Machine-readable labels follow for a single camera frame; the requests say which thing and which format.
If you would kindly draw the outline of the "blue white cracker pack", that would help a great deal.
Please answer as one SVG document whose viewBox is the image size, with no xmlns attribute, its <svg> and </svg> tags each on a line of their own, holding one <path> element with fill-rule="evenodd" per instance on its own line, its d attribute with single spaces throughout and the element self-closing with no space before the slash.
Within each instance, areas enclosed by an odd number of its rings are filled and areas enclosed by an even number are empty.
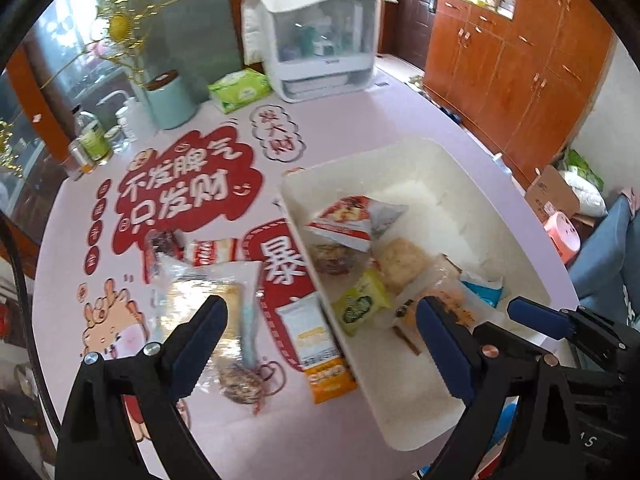
<svg viewBox="0 0 640 480">
<path fill-rule="evenodd" d="M 503 277 L 490 280 L 470 271 L 463 270 L 460 273 L 459 281 L 471 292 L 485 301 L 494 309 L 498 307 L 498 303 L 503 292 Z"/>
</svg>

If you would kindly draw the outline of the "yellow cake clear bag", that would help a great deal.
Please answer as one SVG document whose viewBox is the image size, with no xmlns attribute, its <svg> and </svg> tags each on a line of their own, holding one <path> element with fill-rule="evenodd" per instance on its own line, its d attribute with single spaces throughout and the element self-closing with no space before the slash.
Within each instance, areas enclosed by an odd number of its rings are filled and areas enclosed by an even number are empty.
<svg viewBox="0 0 640 480">
<path fill-rule="evenodd" d="M 216 387 L 226 399 L 257 414 L 279 391 L 267 385 L 257 362 L 257 308 L 262 287 L 260 261 L 191 266 L 160 256 L 151 321 L 153 339 L 180 346 L 169 367 L 170 394 L 190 396 Z"/>
</svg>

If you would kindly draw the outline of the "green small snack pack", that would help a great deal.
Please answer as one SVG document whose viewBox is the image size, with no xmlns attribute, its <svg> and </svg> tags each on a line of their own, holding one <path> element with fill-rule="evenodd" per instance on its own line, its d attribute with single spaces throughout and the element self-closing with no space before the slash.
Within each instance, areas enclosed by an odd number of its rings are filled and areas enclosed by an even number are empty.
<svg viewBox="0 0 640 480">
<path fill-rule="evenodd" d="M 392 300 L 378 270 L 368 269 L 358 281 L 332 304 L 332 310 L 343 332 L 354 336 L 359 327 L 378 312 L 392 307 Z"/>
</svg>

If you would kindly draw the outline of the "dark chocolate snack pack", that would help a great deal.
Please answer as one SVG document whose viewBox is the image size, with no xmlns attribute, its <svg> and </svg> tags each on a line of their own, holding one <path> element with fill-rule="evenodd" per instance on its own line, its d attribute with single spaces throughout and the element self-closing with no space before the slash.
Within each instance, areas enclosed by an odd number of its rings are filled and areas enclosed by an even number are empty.
<svg viewBox="0 0 640 480">
<path fill-rule="evenodd" d="M 146 233 L 142 252 L 142 278 L 145 284 L 160 273 L 160 255 L 181 260 L 184 238 L 181 231 L 151 230 Z"/>
</svg>

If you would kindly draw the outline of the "white plastic storage bin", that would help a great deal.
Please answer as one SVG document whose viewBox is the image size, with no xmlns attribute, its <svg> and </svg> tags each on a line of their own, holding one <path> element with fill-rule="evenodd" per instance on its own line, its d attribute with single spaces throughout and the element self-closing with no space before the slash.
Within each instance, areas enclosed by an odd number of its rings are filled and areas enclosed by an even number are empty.
<svg viewBox="0 0 640 480">
<path fill-rule="evenodd" d="M 501 278 L 503 301 L 525 297 L 550 308 L 574 306 L 570 278 L 540 221 L 513 182 L 475 144 L 453 150 L 431 139 L 401 140 L 286 176 L 280 187 L 290 230 L 301 252 L 314 236 L 307 223 L 347 195 L 406 207 L 378 240 L 380 252 L 405 238 L 427 255 L 426 269 L 394 297 L 455 289 L 446 266 Z M 337 338 L 386 444 L 399 452 L 422 448 L 449 431 L 463 403 L 447 390 L 430 352 L 413 334 L 395 335 L 379 313 L 355 335 Z"/>
</svg>

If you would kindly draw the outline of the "orange white oats pack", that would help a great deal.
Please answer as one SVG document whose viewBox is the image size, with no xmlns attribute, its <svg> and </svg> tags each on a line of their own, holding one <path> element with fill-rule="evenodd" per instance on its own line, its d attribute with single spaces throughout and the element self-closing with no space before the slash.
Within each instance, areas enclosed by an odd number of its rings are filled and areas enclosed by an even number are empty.
<svg viewBox="0 0 640 480">
<path fill-rule="evenodd" d="M 315 292 L 278 307 L 276 312 L 307 379 L 314 404 L 339 398 L 357 388 Z"/>
</svg>

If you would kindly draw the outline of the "white red snack bag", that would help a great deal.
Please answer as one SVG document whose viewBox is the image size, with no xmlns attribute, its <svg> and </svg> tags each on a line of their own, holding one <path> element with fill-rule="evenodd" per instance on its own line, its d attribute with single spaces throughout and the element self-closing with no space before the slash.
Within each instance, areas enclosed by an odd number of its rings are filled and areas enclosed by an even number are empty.
<svg viewBox="0 0 640 480">
<path fill-rule="evenodd" d="M 407 205 L 352 195 L 326 208 L 312 218 L 305 228 L 333 243 L 357 252 L 368 252 L 372 243 L 381 238 L 408 210 Z"/>
</svg>

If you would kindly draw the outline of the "rice crisp snack bag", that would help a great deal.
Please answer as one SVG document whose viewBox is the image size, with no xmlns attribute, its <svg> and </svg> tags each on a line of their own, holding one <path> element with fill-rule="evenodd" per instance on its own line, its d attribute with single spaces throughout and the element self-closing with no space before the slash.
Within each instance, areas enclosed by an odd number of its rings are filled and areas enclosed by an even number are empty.
<svg viewBox="0 0 640 480">
<path fill-rule="evenodd" d="M 458 278 L 461 269 L 446 255 L 427 255 L 418 245 L 405 237 L 396 237 L 373 252 L 375 266 L 385 289 L 398 296 L 425 271 L 435 270 Z"/>
</svg>

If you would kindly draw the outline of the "brown striped wafer pack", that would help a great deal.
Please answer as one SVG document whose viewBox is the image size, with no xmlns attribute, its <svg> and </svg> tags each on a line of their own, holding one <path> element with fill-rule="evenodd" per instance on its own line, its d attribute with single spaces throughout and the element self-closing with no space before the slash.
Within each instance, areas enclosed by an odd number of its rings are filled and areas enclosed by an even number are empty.
<svg viewBox="0 0 640 480">
<path fill-rule="evenodd" d="M 236 260 L 238 240 L 234 237 L 222 240 L 192 240 L 184 248 L 183 258 L 191 266 L 212 266 Z"/>
</svg>

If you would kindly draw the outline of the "red round snack pack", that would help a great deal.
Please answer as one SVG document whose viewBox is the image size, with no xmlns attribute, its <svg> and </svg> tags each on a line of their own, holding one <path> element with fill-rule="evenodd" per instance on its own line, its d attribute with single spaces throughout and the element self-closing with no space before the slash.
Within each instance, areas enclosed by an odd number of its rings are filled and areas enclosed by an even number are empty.
<svg viewBox="0 0 640 480">
<path fill-rule="evenodd" d="M 347 275 L 369 259 L 367 252 L 334 243 L 311 245 L 309 255 L 316 271 L 329 276 Z"/>
</svg>

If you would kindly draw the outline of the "pink plastic stool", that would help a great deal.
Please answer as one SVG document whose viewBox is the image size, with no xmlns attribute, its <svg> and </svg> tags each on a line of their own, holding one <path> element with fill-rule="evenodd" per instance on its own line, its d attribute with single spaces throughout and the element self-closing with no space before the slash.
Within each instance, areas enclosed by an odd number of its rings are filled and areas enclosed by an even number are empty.
<svg viewBox="0 0 640 480">
<path fill-rule="evenodd" d="M 555 211 L 548 218 L 544 230 L 564 264 L 570 263 L 582 248 L 577 230 L 562 211 Z"/>
</svg>

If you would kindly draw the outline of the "cardboard box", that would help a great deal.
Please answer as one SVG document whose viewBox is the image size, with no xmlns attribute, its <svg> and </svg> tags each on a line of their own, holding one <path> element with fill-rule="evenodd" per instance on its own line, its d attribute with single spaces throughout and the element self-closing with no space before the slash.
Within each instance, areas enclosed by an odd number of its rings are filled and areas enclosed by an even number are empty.
<svg viewBox="0 0 640 480">
<path fill-rule="evenodd" d="M 542 224 L 545 224 L 552 214 L 558 211 L 569 219 L 582 217 L 594 220 L 596 218 L 593 214 L 586 213 L 574 188 L 567 184 L 553 166 L 547 166 L 542 170 L 542 173 L 529 185 L 524 198 Z"/>
</svg>

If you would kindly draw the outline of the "printed pink tablecloth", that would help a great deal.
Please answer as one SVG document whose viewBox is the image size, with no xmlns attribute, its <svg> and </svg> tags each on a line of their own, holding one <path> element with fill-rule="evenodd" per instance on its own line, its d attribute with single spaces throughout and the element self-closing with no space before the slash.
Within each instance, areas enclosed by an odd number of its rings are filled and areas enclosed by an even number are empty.
<svg viewBox="0 0 640 480">
<path fill-rule="evenodd" d="M 504 296 L 575 309 L 567 270 L 512 180 L 430 101 L 389 76 L 363 91 L 297 104 L 275 96 L 222 114 L 212 103 L 145 148 L 130 146 L 58 191 L 40 247 L 34 331 L 54 419 L 86 354 L 138 354 L 160 338 L 160 284 L 145 281 L 152 231 L 238 243 L 259 275 L 253 352 L 272 395 L 259 408 L 217 386 L 186 399 L 190 429 L 225 479 L 399 479 L 431 463 L 462 411 L 428 353 L 374 323 L 330 329 L 357 388 L 314 402 L 284 327 L 357 281 L 319 275 L 307 222 L 340 198 L 406 207 L 403 237 L 485 278 Z"/>
</svg>

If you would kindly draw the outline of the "small glass jar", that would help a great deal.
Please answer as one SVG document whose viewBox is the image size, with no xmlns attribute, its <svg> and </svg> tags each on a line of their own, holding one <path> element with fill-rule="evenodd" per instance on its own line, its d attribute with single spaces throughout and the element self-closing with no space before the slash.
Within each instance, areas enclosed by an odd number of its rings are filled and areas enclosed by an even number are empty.
<svg viewBox="0 0 640 480">
<path fill-rule="evenodd" d="M 124 130 L 120 125 L 113 126 L 109 128 L 106 133 L 104 133 L 104 139 L 107 140 L 108 145 L 114 154 L 119 154 L 128 148 L 130 141 Z"/>
</svg>

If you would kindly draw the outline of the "green label glass bottle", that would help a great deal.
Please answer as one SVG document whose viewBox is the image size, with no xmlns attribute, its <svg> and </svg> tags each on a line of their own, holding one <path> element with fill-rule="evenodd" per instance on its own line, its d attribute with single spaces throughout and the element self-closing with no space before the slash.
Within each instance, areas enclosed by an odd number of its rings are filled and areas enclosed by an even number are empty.
<svg viewBox="0 0 640 480">
<path fill-rule="evenodd" d="M 111 145 L 105 139 L 105 130 L 95 114 L 80 105 L 73 110 L 75 136 L 93 162 L 104 165 L 113 155 Z"/>
</svg>

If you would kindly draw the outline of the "white squeeze bottle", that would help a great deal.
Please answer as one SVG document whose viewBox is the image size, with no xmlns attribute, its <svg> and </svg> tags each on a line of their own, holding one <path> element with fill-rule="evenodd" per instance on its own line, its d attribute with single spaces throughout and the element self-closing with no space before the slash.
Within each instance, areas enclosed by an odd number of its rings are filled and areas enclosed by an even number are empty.
<svg viewBox="0 0 640 480">
<path fill-rule="evenodd" d="M 144 105 L 133 96 L 126 96 L 115 113 L 117 122 L 131 141 L 147 141 L 155 136 L 156 128 Z"/>
</svg>

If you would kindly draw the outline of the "mint green canister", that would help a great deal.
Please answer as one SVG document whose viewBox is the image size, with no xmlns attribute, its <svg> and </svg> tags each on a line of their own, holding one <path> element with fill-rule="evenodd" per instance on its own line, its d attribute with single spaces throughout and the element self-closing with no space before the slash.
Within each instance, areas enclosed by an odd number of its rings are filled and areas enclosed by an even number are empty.
<svg viewBox="0 0 640 480">
<path fill-rule="evenodd" d="M 144 90 L 160 130 L 178 128 L 198 112 L 198 103 L 192 99 L 176 70 L 157 75 L 144 85 Z"/>
</svg>

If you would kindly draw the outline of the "green wet wipes pack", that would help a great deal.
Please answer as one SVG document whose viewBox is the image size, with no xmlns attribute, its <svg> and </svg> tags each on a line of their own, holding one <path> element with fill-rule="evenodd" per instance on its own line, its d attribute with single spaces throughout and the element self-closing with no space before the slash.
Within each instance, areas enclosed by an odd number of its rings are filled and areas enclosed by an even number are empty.
<svg viewBox="0 0 640 480">
<path fill-rule="evenodd" d="M 227 74 L 207 88 L 210 99 L 224 114 L 235 112 L 272 92 L 267 76 L 252 68 Z"/>
</svg>

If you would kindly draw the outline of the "glass sliding door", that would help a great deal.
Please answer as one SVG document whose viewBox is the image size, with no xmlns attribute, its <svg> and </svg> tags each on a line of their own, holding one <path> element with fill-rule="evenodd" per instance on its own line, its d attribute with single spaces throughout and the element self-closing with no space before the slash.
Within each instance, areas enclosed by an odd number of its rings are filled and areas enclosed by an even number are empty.
<svg viewBox="0 0 640 480">
<path fill-rule="evenodd" d="M 176 72 L 197 103 L 239 68 L 240 0 L 51 0 L 1 72 L 1 210 L 37 246 L 65 177 L 72 110 L 115 125 L 126 96 L 152 119 L 152 81 Z"/>
</svg>

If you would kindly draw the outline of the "white tabletop sterilizer cabinet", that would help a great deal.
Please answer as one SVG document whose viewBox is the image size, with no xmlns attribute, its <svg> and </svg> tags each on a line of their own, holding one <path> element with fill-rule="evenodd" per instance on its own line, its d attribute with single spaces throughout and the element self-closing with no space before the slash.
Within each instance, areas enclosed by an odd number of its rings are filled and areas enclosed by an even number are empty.
<svg viewBox="0 0 640 480">
<path fill-rule="evenodd" d="M 298 103 L 367 89 L 381 8 L 397 0 L 242 0 L 244 62 L 262 64 L 273 91 Z"/>
</svg>

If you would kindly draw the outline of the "wooden cabinet wall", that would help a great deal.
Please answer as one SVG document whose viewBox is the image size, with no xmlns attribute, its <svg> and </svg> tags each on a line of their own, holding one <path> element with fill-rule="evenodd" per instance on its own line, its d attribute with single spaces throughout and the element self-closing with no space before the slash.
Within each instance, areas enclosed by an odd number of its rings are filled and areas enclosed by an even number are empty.
<svg viewBox="0 0 640 480">
<path fill-rule="evenodd" d="M 506 18 L 469 0 L 399 0 L 383 36 L 418 49 L 421 87 L 500 153 L 522 185 L 576 136 L 613 40 L 589 0 L 515 0 Z"/>
</svg>

